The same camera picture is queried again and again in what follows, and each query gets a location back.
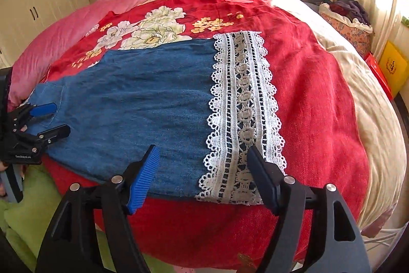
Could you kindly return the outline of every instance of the silver screw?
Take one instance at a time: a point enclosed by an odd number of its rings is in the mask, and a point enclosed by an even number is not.
[[[337,187],[334,184],[327,184],[327,190],[331,192],[335,192],[337,190]]]
[[[71,191],[77,191],[79,189],[79,184],[78,183],[72,183],[70,186]]]
[[[294,184],[295,183],[295,178],[292,176],[286,176],[284,177],[284,182],[287,184]]]
[[[121,175],[116,175],[114,177],[111,178],[111,182],[114,184],[119,184],[120,182],[122,182],[123,178]]]

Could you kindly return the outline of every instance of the yellow paper bag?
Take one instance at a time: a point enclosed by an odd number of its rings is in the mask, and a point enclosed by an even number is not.
[[[388,41],[379,61],[379,68],[388,82],[392,96],[395,97],[409,77],[408,60]]]

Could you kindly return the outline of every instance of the white lace trim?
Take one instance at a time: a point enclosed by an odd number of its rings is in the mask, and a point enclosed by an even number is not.
[[[212,114],[207,123],[212,133],[206,144],[211,152],[203,162],[208,173],[199,180],[201,201],[245,205],[261,204],[261,197],[247,169],[247,149],[255,144],[266,161],[284,173],[286,159],[281,152],[284,139],[279,135],[277,89],[264,58],[267,50],[258,32],[240,31],[216,34],[209,101]]]

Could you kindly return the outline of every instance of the cream sheet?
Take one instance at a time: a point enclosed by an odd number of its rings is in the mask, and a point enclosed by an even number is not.
[[[318,42],[337,59],[349,85],[370,169],[368,192],[358,220],[363,229],[399,199],[406,149],[398,118],[367,64],[329,23],[300,0],[271,0],[271,5],[310,26]]]

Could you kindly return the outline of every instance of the green folded cloth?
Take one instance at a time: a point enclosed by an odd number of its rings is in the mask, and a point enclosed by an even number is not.
[[[17,255],[33,272],[42,239],[60,201],[61,195],[42,165],[27,169],[24,198],[20,203],[0,200],[0,228]],[[97,238],[105,268],[115,271],[105,233],[97,230]],[[147,255],[144,258],[152,273],[175,273],[169,264]]]

